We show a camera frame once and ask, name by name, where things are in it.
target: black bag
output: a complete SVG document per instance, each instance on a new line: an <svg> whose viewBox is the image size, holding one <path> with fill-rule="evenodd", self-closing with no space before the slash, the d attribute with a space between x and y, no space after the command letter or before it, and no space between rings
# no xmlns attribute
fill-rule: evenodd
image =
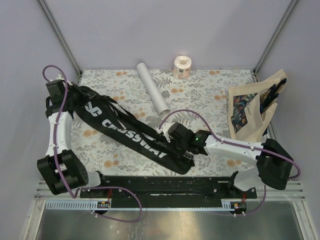
<svg viewBox="0 0 320 240"><path fill-rule="evenodd" d="M95 93L84 107L75 108L76 114L92 128L178 174L186 174L195 165L191 154L181 152L174 142L167 142L115 100L87 86L81 88Z"/></svg>

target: beige tote bag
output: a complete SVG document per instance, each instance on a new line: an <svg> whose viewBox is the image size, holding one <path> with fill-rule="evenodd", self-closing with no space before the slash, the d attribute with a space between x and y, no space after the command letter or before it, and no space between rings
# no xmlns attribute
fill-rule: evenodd
<svg viewBox="0 0 320 240"><path fill-rule="evenodd" d="M281 69L262 82L229 87L228 126L232 139L259 142L277 108L277 99L262 109L270 87L278 85L287 75ZM282 84L280 93L287 83Z"/></svg>

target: paper roll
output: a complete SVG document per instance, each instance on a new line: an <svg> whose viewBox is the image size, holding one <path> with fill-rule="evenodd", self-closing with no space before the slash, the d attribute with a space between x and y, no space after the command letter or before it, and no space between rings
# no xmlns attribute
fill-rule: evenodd
<svg viewBox="0 0 320 240"><path fill-rule="evenodd" d="M175 79L187 79L190 76L191 58L188 56L178 56L173 64L173 77Z"/></svg>
<svg viewBox="0 0 320 240"><path fill-rule="evenodd" d="M163 117L170 113L170 109L167 106L165 99L162 97L159 88L156 86L155 82L150 75L150 72L143 62L136 66L136 70L141 77L141 80L153 102L153 105L158 112L158 114Z"/></svg>

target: table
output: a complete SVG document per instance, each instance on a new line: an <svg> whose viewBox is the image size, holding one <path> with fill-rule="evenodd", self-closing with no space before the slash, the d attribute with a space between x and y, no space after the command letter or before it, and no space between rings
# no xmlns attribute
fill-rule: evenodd
<svg viewBox="0 0 320 240"><path fill-rule="evenodd" d="M171 111L191 109L200 113L220 136L230 137L227 123L228 89L231 86L253 83L249 69L194 69L188 79L175 79L172 70L150 70ZM81 86L88 86L101 95L116 100L137 119L156 128L161 118L136 70L85 70ZM179 122L196 132L207 130L192 113L171 116L169 122ZM72 150L88 171L120 176L179 176L149 158L116 142L74 117ZM250 165L221 156L196 155L195 166L185 176L230 176Z"/></svg>

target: white cardboard tube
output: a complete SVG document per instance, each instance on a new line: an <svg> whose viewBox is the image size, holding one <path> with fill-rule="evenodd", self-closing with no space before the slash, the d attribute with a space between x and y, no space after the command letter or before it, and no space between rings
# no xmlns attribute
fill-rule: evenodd
<svg viewBox="0 0 320 240"><path fill-rule="evenodd" d="M153 105L158 114L163 117L170 113L170 109L166 104L165 99L162 97L159 88L157 88L155 82L150 75L150 72L145 63L141 62L136 66L136 70L141 77L141 80L153 102Z"/></svg>

